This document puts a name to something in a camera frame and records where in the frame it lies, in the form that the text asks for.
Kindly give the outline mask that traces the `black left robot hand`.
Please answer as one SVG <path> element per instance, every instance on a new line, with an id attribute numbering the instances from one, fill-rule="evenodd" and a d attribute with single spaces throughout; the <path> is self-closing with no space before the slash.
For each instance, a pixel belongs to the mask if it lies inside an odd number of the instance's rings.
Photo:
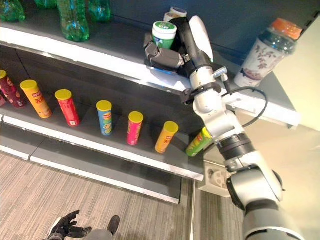
<path id="1" fill-rule="evenodd" d="M 82 239 L 86 237 L 91 231 L 92 227 L 79 227 L 75 221 L 79 210 L 73 211 L 66 216 L 58 218 L 47 237 L 48 240 L 64 240 L 65 238 Z"/>

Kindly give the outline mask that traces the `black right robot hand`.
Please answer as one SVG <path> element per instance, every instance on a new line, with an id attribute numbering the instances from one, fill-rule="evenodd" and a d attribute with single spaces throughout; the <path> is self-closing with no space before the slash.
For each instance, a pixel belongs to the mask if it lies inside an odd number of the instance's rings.
<path id="1" fill-rule="evenodd" d="M 145 63 L 164 71 L 189 77 L 202 67 L 212 67 L 213 50 L 203 21 L 178 17 L 169 21 L 177 27 L 170 49 L 157 46 L 151 33 L 144 35 Z"/>

